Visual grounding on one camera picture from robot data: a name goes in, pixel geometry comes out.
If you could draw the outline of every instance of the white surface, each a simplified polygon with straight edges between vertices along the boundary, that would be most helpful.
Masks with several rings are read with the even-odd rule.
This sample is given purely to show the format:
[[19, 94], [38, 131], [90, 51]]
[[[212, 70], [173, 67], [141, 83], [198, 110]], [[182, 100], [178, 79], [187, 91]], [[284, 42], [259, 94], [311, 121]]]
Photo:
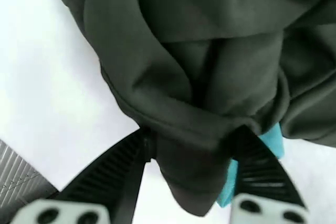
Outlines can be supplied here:
[[[0, 138], [64, 188], [137, 125], [118, 109], [98, 59], [60, 0], [0, 0]], [[285, 141], [290, 172], [313, 224], [336, 220], [336, 150]], [[145, 169], [134, 224], [227, 224], [229, 207], [184, 212], [156, 162]]]

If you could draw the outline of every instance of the black ribbed plastic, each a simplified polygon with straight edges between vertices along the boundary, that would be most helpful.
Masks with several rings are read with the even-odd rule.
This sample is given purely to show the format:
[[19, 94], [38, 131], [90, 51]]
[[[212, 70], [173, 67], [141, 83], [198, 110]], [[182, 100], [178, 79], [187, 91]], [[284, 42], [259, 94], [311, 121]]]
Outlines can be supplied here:
[[111, 147], [56, 198], [105, 205], [111, 223], [131, 223], [146, 163], [144, 130]]
[[247, 193], [297, 204], [303, 201], [276, 156], [248, 127], [237, 129], [234, 159], [239, 162], [235, 195]]

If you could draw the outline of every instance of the green cloth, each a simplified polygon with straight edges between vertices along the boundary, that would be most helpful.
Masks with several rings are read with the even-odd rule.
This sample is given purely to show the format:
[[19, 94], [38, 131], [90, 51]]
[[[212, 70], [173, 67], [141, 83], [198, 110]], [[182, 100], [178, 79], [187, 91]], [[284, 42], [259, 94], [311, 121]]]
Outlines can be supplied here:
[[211, 208], [243, 124], [336, 146], [336, 0], [63, 2], [185, 210]]

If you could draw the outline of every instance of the metal grate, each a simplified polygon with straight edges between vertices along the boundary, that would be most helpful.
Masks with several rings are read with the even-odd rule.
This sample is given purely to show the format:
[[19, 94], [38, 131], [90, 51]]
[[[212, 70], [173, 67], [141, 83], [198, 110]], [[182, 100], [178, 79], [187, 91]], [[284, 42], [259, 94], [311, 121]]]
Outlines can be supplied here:
[[0, 223], [7, 223], [19, 208], [56, 189], [32, 166], [0, 141]]

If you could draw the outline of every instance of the black plastic part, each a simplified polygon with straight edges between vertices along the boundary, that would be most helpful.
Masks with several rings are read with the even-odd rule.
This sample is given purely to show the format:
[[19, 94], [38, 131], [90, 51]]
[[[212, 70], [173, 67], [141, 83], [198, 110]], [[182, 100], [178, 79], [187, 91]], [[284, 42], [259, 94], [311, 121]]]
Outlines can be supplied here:
[[98, 214], [95, 212], [86, 212], [79, 217], [77, 224], [96, 224], [98, 222]]
[[288, 211], [283, 213], [283, 218], [293, 223], [304, 223], [303, 218], [296, 212]]
[[59, 214], [58, 209], [50, 208], [43, 211], [37, 218], [38, 224], [50, 224], [57, 219]]
[[145, 151], [149, 139], [144, 129], [127, 136], [81, 172], [56, 200], [101, 204], [112, 224], [132, 223], [144, 166], [150, 160]]
[[261, 208], [259, 207], [259, 205], [251, 200], [244, 200], [240, 204], [240, 208], [245, 211], [252, 212], [254, 214], [261, 213]]
[[235, 195], [247, 193], [305, 207], [276, 156], [248, 127], [238, 128], [234, 159], [238, 163]]

